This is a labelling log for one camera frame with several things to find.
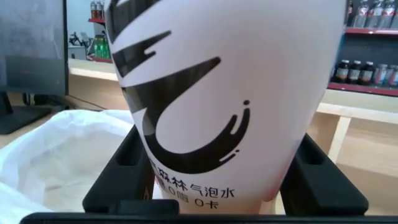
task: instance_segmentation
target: bottle on shelf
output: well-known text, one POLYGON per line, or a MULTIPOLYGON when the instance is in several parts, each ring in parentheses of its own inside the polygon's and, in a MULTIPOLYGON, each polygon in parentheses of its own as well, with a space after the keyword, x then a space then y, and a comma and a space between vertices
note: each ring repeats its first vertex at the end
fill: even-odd
POLYGON ((347 8, 347 16, 346 16, 347 26, 350 26, 353 23, 353 8, 354 8, 353 0, 349 0, 347 8))
POLYGON ((94 55, 96 58, 101 58, 101 56, 102 56, 100 44, 101 44, 100 38, 95 37, 95 39, 94 39, 94 55))
POLYGON ((379 28, 388 29, 390 28, 392 18, 394 17, 394 13, 396 11, 396 6, 394 0, 387 0, 386 6, 384 6, 379 28))
POLYGON ((370 8, 366 18, 366 28, 377 28, 379 26, 383 9, 383 0, 375 0, 373 7, 370 8))
POLYGON ((361 73, 361 61, 355 60, 354 64, 349 66, 349 72, 347 76, 347 83, 348 84, 357 84, 359 74, 361 73))
POLYGON ((396 10, 395 16, 392 19, 390 29, 398 29, 398 10, 396 10))
POLYGON ((395 67, 393 73, 391 74, 390 78, 388 79, 388 86, 389 87, 397 87, 398 86, 398 66, 395 67))
POLYGON ((349 60, 341 60, 341 62, 337 66, 337 71, 335 78, 333 79, 334 82, 337 83, 345 83, 348 75, 348 64, 349 60))
POLYGON ((104 6, 100 1, 98 1, 96 4, 96 10, 97 10, 97 19, 103 19, 104 6))
POLYGON ((104 38, 99 38, 99 57, 106 58, 104 38))
POLYGON ((379 67, 376 69, 373 75, 373 83, 377 86, 381 86, 384 83, 384 80, 387 75, 387 65, 380 64, 379 67))
POLYGON ((369 12, 368 0, 362 0, 358 6, 358 11, 356 12, 353 27, 363 28, 366 22, 366 16, 369 12))
POLYGON ((333 77, 335 76, 335 73, 336 73, 336 66, 333 66, 333 68, 331 69, 331 72, 330 72, 330 76, 329 76, 330 81, 333 81, 333 77))
POLYGON ((373 73, 374 73, 373 62, 366 62, 366 64, 361 69, 358 84, 370 85, 372 82, 373 73))
POLYGON ((111 53, 109 51, 109 44, 108 44, 108 40, 106 38, 104 38, 104 52, 103 52, 103 57, 106 59, 111 59, 111 53))
POLYGON ((91 6, 91 18, 97 19, 98 18, 97 4, 95 4, 94 0, 91 2, 90 6, 91 6))
POLYGON ((396 65, 389 65, 386 73, 386 77, 384 77, 383 85, 388 85, 388 81, 390 80, 391 75, 394 73, 396 65))

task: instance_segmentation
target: black brush stroke design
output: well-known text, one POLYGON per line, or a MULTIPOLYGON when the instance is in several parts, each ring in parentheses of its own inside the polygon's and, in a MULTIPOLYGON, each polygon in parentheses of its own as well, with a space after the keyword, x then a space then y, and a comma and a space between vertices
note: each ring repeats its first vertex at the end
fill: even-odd
POLYGON ((146 108, 142 127, 149 150, 159 162, 169 169, 184 174, 212 171, 235 156, 235 154, 231 154, 221 160, 235 149, 246 133, 250 120, 249 108, 244 109, 242 121, 234 134, 231 134, 231 131, 238 118, 235 114, 214 140, 192 152, 183 154, 170 152, 163 148, 157 140, 155 130, 164 110, 220 62, 220 58, 215 57, 163 78, 123 88, 131 113, 146 108))
POLYGON ((171 31, 166 31, 113 53, 113 61, 120 76, 125 77, 140 64, 153 57, 156 54, 155 51, 145 54, 145 50, 170 34, 171 31))
POLYGON ((143 12, 152 7, 158 0, 129 0, 116 6, 119 0, 111 0, 105 12, 106 30, 109 41, 113 44, 119 34, 143 12))

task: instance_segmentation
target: monitor stand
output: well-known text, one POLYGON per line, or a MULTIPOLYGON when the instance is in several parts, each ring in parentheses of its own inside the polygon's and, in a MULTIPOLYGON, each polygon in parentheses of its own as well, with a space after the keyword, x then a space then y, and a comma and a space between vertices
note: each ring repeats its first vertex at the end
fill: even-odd
POLYGON ((5 92, 0 92, 0 135, 11 134, 51 113, 51 108, 11 106, 5 92))

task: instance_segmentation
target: black plastic holder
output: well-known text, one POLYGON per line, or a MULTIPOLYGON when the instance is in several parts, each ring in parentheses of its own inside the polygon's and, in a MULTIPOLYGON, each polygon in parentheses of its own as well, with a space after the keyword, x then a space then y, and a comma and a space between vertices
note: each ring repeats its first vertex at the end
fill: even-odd
POLYGON ((154 172, 132 128, 83 200, 86 213, 34 213, 21 223, 398 223, 364 216, 368 201, 307 134, 280 192, 283 215, 181 215, 175 200, 150 200, 154 172))

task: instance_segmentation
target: monitor screen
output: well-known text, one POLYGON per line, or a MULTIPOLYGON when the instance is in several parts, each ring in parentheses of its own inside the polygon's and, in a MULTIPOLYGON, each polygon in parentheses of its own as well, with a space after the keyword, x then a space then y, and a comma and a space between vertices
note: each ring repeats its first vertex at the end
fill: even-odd
POLYGON ((0 0, 0 6, 0 91, 66 94, 66 0, 0 0))

